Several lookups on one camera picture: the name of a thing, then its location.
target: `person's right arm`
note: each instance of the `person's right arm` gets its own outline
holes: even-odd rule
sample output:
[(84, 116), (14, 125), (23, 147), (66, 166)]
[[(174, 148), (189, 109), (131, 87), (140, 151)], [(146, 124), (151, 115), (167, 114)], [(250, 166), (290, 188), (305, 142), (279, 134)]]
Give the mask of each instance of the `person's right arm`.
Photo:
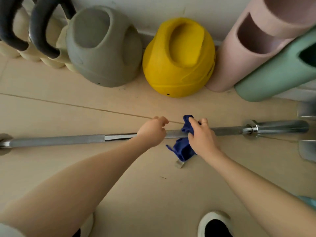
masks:
[(207, 119), (201, 125), (189, 121), (193, 150), (227, 182), (249, 213), (272, 237), (312, 237), (316, 235), (316, 211), (303, 201), (230, 159), (224, 154)]

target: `cleaning cloth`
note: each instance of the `cleaning cloth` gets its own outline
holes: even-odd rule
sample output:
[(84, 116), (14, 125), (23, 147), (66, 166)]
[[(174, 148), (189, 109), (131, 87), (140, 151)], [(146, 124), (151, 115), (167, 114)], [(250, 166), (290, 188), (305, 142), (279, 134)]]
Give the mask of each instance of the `cleaning cloth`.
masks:
[[(189, 117), (193, 118), (192, 115), (183, 116), (184, 125), (181, 131), (184, 133), (191, 133), (192, 135), (194, 135), (193, 127), (191, 126), (191, 123), (189, 122)], [(192, 156), (196, 155), (196, 153), (194, 152), (194, 150), (191, 148), (189, 144), (188, 137), (177, 139), (173, 148), (168, 145), (166, 146), (169, 150), (174, 152), (176, 156), (179, 158), (179, 160), (182, 162), (185, 162), (188, 159), (190, 159)]]

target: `yellow kettlebell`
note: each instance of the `yellow kettlebell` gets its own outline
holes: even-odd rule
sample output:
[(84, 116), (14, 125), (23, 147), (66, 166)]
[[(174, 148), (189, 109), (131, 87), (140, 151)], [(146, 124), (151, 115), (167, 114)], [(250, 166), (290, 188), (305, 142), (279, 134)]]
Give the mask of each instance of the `yellow kettlebell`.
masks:
[(148, 83), (157, 92), (184, 97), (202, 88), (213, 72), (215, 46), (197, 22), (176, 18), (162, 23), (143, 57)]

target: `silver barbell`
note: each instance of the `silver barbell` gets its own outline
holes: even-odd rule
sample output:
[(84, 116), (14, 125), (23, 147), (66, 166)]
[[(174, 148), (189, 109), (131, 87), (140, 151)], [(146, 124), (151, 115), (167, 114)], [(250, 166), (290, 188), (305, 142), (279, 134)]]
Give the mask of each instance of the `silver barbell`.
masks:
[[(246, 137), (258, 137), (259, 135), (306, 133), (309, 130), (309, 124), (304, 120), (269, 121), (261, 123), (258, 123), (255, 120), (249, 120), (245, 122), (244, 126), (216, 127), (211, 129), (217, 136), (244, 135)], [(103, 143), (108, 141), (128, 140), (135, 136), (136, 133), (13, 139), (13, 137), (8, 134), (0, 134), (0, 155), (5, 155), (9, 153), (12, 148), (18, 147)], [(181, 130), (167, 131), (165, 139), (187, 136), (187, 133), (183, 133)]]

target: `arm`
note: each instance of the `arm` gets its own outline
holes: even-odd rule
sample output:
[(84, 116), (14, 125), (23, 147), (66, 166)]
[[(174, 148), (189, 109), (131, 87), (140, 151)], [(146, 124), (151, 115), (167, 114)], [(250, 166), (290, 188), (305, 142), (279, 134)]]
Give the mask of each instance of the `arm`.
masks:
[(27, 237), (72, 236), (127, 168), (164, 139), (169, 121), (154, 117), (119, 147), (75, 163), (8, 205), (0, 223)]
[(201, 120), (202, 125), (193, 118), (189, 121), (194, 129), (194, 135), (189, 134), (193, 150), (225, 179), (235, 195), (270, 236), (315, 236), (316, 212), (312, 208), (227, 157), (220, 151), (207, 119)]

